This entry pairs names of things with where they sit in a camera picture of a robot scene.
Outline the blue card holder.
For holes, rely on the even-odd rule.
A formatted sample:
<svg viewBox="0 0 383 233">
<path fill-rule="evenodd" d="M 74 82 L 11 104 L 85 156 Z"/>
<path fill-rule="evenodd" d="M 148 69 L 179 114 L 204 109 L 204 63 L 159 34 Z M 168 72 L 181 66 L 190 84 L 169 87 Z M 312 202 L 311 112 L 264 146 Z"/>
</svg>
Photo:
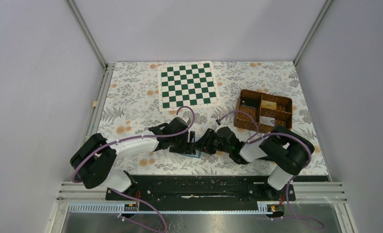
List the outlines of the blue card holder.
<svg viewBox="0 0 383 233">
<path fill-rule="evenodd" d="M 188 139 L 182 140 L 182 141 L 180 141 L 180 143 L 186 144 L 186 143 L 189 142 L 189 140 L 190 140 L 190 138 L 188 137 Z M 178 153 L 178 154 L 183 155 L 183 156 L 188 156 L 188 157 L 200 159 L 201 156 L 202 156 L 202 151 L 196 150 L 195 153 L 185 153 L 185 152 L 183 152 L 183 153 Z"/>
</svg>

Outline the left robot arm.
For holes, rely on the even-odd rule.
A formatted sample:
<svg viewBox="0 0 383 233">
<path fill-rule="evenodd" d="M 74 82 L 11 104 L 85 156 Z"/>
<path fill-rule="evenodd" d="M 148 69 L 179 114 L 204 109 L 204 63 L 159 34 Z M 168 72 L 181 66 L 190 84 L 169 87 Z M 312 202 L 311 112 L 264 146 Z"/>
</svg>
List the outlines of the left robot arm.
<svg viewBox="0 0 383 233">
<path fill-rule="evenodd" d="M 104 186 L 114 189 L 129 200 L 136 194 L 134 180 L 127 172 L 116 171 L 117 160 L 179 145 L 191 124 L 179 117 L 170 123 L 151 127 L 140 134 L 122 139 L 108 140 L 102 134 L 92 135 L 72 156 L 73 183 L 82 183 L 86 189 Z"/>
</svg>

